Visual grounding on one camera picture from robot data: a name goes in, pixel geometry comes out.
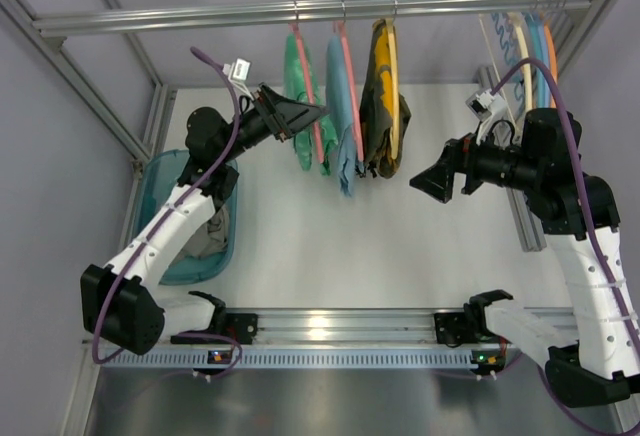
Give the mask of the green tie-dye trousers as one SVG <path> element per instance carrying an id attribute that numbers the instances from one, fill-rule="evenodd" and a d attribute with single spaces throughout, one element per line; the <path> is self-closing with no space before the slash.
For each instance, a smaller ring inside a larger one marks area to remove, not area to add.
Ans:
<path id="1" fill-rule="evenodd" d="M 313 91 L 315 95 L 314 104 L 323 106 L 324 101 L 320 94 L 316 76 L 313 71 L 311 54 L 305 41 L 304 44 L 309 64 L 309 71 L 312 78 Z M 306 95 L 305 84 L 303 80 L 303 72 L 296 47 L 296 40 L 292 31 L 286 39 L 283 78 L 285 96 L 293 100 L 308 103 L 308 97 Z M 293 149 L 298 159 L 298 163 L 303 171 L 309 171 L 312 168 L 312 164 L 316 163 L 320 174 L 322 176 L 329 176 L 331 174 L 331 164 L 329 156 L 337 146 L 337 135 L 329 115 L 318 120 L 318 123 L 321 127 L 325 161 L 323 163 L 319 163 L 317 160 L 312 131 L 313 124 L 308 129 L 303 130 L 301 133 L 297 134 L 294 137 Z"/>

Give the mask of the pink hanger with green trousers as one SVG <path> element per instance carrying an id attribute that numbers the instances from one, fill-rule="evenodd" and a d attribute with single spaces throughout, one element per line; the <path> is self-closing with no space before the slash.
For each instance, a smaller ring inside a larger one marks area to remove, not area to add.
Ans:
<path id="1" fill-rule="evenodd" d="M 299 61 L 301 64 L 302 72 L 303 72 L 303 80 L 305 84 L 305 91 L 308 97 L 308 102 L 310 104 L 315 103 L 315 95 L 313 91 L 312 78 L 309 71 L 308 59 L 305 51 L 304 39 L 301 35 L 299 28 L 299 6 L 297 0 L 292 0 L 293 10 L 294 10 L 294 22 L 290 24 L 291 31 L 294 34 L 296 40 L 296 47 L 298 52 Z M 315 121 L 312 125 L 316 156 L 319 163 L 323 163 L 325 161 L 325 154 L 323 148 L 323 141 L 321 135 L 321 127 L 318 121 Z"/>

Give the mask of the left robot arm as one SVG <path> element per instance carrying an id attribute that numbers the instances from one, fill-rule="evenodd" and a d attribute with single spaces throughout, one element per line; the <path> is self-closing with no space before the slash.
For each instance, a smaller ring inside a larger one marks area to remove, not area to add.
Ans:
<path id="1" fill-rule="evenodd" d="M 269 137 L 287 141 L 328 113 L 322 105 L 289 99 L 265 84 L 232 102 L 232 121 L 207 106 L 189 115 L 189 157 L 166 202 L 118 255 L 103 266 L 89 265 L 81 275 L 83 325 L 93 335 L 96 363 L 107 361 L 98 354 L 100 340 L 144 355 L 163 339 L 185 332 L 203 338 L 212 330 L 219 300 L 198 291 L 161 299 L 156 290 L 162 277 L 233 193 L 239 172 L 231 161 Z"/>

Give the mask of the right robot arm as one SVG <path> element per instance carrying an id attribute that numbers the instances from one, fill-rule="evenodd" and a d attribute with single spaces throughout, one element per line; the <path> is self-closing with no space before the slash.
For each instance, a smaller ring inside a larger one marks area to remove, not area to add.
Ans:
<path id="1" fill-rule="evenodd" d="M 441 203 L 483 184 L 524 194 L 554 250 L 570 295 L 578 335 L 571 338 L 524 309 L 504 290 L 470 297 L 464 312 L 476 337 L 502 337 L 542 370 L 552 394 L 569 408 L 603 406 L 639 391 L 638 315 L 620 262 L 620 217 L 610 186 L 584 173 L 577 145 L 582 127 L 552 108 L 525 116 L 522 140 L 500 147 L 470 133 L 445 143 L 411 187 Z"/>

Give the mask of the light blue trousers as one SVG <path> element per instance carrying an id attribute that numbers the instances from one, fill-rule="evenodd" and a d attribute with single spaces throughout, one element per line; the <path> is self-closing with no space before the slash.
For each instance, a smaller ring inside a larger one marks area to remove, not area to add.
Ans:
<path id="1" fill-rule="evenodd" d="M 364 164 L 358 156 L 351 86 L 343 46 L 337 34 L 331 37 L 326 50 L 325 99 L 338 141 L 335 162 L 340 191 L 346 197 L 353 197 L 356 179 L 364 172 Z"/>

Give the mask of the camouflage yellow trousers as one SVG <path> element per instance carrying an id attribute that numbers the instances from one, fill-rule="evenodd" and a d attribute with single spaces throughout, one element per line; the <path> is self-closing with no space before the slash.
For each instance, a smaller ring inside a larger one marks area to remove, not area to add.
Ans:
<path id="1" fill-rule="evenodd" d="M 374 177 L 390 179 L 395 176 L 401 166 L 404 137 L 412 114 L 399 88 L 400 146 L 397 159 L 392 160 L 390 149 L 392 85 L 386 19 L 379 19 L 373 24 L 359 112 L 366 170 Z"/>

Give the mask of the pink hanger with blue trousers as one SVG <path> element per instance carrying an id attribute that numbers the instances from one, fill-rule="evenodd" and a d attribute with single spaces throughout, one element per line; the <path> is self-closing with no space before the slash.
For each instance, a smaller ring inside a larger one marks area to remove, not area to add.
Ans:
<path id="1" fill-rule="evenodd" d="M 342 19 L 336 20 L 333 23 L 334 31 L 338 33 L 342 50 L 343 50 L 343 58 L 344 65 L 347 76 L 347 84 L 350 95 L 351 102 L 351 110 L 352 110 L 352 119 L 353 119 L 353 137 L 356 143 L 356 151 L 357 158 L 359 163 L 364 163 L 364 145 L 362 140 L 361 133 L 361 125 L 360 125 L 360 113 L 359 113 L 359 105 L 356 96 L 356 84 L 353 72 L 353 63 L 351 58 L 351 51 L 349 47 L 348 35 L 346 31 L 346 20 L 347 20 L 347 11 L 346 11 L 346 2 L 345 0 L 340 0 L 341 11 L 342 11 Z"/>

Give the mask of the cream hanger with camouflage trousers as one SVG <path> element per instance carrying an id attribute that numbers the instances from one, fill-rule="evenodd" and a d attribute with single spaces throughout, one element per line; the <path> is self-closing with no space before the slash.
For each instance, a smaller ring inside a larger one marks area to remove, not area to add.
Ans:
<path id="1" fill-rule="evenodd" d="M 390 130 L 391 159 L 396 160 L 400 146 L 400 101 L 399 101 L 399 81 L 398 81 L 398 55 L 395 34 L 395 18 L 398 12 L 398 0 L 392 0 L 393 8 L 390 18 L 385 20 L 388 36 L 390 72 L 392 85 L 392 127 Z"/>

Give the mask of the grey cloth in basket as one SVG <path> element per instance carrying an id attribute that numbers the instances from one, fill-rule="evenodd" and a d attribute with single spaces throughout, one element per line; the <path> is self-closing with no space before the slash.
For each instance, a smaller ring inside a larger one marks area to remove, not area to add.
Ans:
<path id="1" fill-rule="evenodd" d="M 189 238 L 176 260 L 185 258 L 203 260 L 224 252 L 228 246 L 229 231 L 230 213 L 224 205 Z"/>

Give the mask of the aluminium hanging rail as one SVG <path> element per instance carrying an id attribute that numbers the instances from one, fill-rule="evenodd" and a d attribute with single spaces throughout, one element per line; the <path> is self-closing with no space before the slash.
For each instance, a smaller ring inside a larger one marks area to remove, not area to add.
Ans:
<path id="1" fill-rule="evenodd" d="M 43 14 L 44 37 L 274 25 L 342 19 L 446 16 L 492 12 L 583 10 L 595 0 L 287 0 L 281 2 Z"/>

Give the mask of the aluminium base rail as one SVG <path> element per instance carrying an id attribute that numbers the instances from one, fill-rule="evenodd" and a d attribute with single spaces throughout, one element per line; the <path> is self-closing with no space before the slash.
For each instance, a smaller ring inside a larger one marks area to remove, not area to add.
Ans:
<path id="1" fill-rule="evenodd" d="M 100 337 L 144 355 L 158 347 L 354 346 L 437 344 L 446 348 L 496 344 L 478 338 L 461 309 L 225 309 L 217 308 L 207 327 L 184 329 L 163 315 L 139 317 L 139 334 L 103 327 Z"/>

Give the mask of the left aluminium frame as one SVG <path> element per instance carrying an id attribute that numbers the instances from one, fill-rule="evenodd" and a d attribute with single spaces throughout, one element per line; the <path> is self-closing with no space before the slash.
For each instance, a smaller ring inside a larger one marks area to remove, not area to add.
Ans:
<path id="1" fill-rule="evenodd" d="M 105 129 L 125 149 L 132 163 L 137 166 L 148 164 L 154 157 L 156 140 L 152 139 L 149 143 L 145 143 L 134 135 L 120 118 L 113 105 L 108 102 L 69 51 L 64 48 L 66 38 L 64 36 L 43 35 L 35 26 L 38 14 L 28 0 L 1 0 L 1 15 L 18 31 L 19 35 L 26 39 L 29 46 L 44 58 L 54 72 L 97 117 Z M 160 79 L 159 73 L 139 38 L 126 35 L 124 40 L 134 60 L 140 65 L 153 88 L 150 116 L 145 129 L 145 134 L 151 136 L 155 124 L 164 116 L 164 109 L 169 99 L 168 86 Z"/>

